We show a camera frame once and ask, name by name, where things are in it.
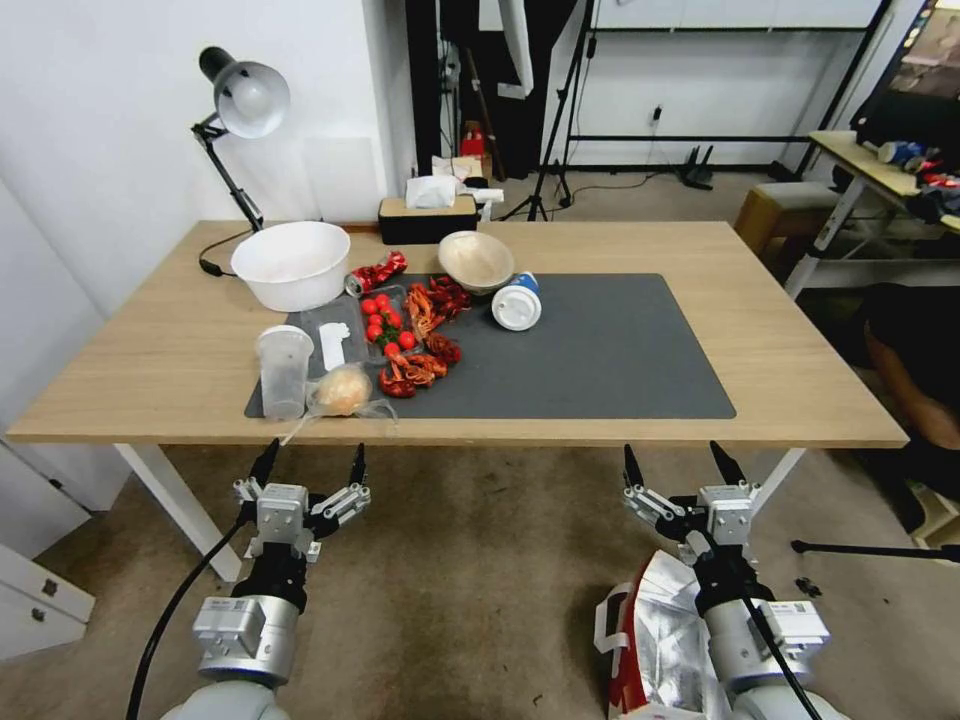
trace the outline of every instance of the lamp arm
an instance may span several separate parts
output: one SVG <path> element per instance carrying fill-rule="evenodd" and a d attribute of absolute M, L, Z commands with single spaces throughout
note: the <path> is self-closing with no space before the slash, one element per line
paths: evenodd
<path fill-rule="evenodd" d="M 243 213 L 243 216 L 247 218 L 247 221 L 250 223 L 250 227 L 253 228 L 253 232 L 259 232 L 260 230 L 263 230 L 263 213 L 260 212 L 260 208 L 258 208 L 257 204 L 250 199 L 250 196 L 247 195 L 246 191 L 243 188 L 237 187 L 237 184 L 233 181 L 233 178 L 230 177 L 230 173 L 227 172 L 227 169 L 223 166 L 223 163 L 220 162 L 220 158 L 217 157 L 217 153 L 213 149 L 214 140 L 227 134 L 227 130 L 224 128 L 214 127 L 211 124 L 216 118 L 217 115 L 214 113 L 202 122 L 194 125 L 192 128 L 190 128 L 190 130 L 193 133 L 193 136 L 197 139 L 197 142 L 203 146 L 204 151 L 207 153 L 207 157 L 210 158 L 210 162 L 213 163 L 213 166 L 217 169 L 217 172 L 220 173 L 220 177 L 223 178 L 223 182 L 230 191 L 230 196 L 233 198 L 234 202 L 237 203 L 237 206 L 240 208 L 240 212 Z"/>

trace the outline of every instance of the clear plastic cup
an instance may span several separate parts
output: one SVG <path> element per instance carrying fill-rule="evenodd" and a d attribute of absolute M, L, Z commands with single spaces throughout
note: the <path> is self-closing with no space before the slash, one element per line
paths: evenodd
<path fill-rule="evenodd" d="M 275 325 L 257 338 L 263 416 L 295 420 L 303 415 L 307 395 L 307 363 L 313 341 L 293 325 Z"/>

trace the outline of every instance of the cherry tomato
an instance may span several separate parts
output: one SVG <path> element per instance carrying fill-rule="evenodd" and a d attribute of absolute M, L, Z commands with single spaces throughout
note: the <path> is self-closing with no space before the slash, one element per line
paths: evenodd
<path fill-rule="evenodd" d="M 413 336 L 412 332 L 405 330 L 400 333 L 400 336 L 397 338 L 397 344 L 404 350 L 412 350 L 413 346 L 417 344 L 417 339 Z"/>

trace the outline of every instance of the large white bowl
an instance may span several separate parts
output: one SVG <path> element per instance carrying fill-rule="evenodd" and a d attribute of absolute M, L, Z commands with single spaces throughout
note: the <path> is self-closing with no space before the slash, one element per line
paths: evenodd
<path fill-rule="evenodd" d="M 440 241 L 440 265 L 463 287 L 485 295 L 506 285 L 513 277 L 513 253 L 492 235 L 461 230 Z"/>
<path fill-rule="evenodd" d="M 230 265 L 264 306 L 281 312 L 309 310 L 343 292 L 350 236 L 336 225 L 273 225 L 244 240 Z"/>

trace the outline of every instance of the cooked crayfish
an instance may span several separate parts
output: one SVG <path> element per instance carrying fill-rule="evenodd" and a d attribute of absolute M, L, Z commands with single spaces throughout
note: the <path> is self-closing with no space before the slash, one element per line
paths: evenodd
<path fill-rule="evenodd" d="M 456 365 L 460 362 L 462 355 L 460 346 L 445 335 L 430 333 L 423 339 L 423 344 L 427 346 L 427 350 L 447 365 Z"/>
<path fill-rule="evenodd" d="M 438 377 L 447 374 L 447 364 L 432 355 L 390 357 L 391 373 L 380 371 L 380 389 L 393 397 L 413 397 L 417 387 L 430 387 Z"/>
<path fill-rule="evenodd" d="M 467 291 L 447 275 L 430 278 L 429 290 L 423 283 L 414 283 L 407 292 L 407 312 L 418 340 L 469 307 Z"/>

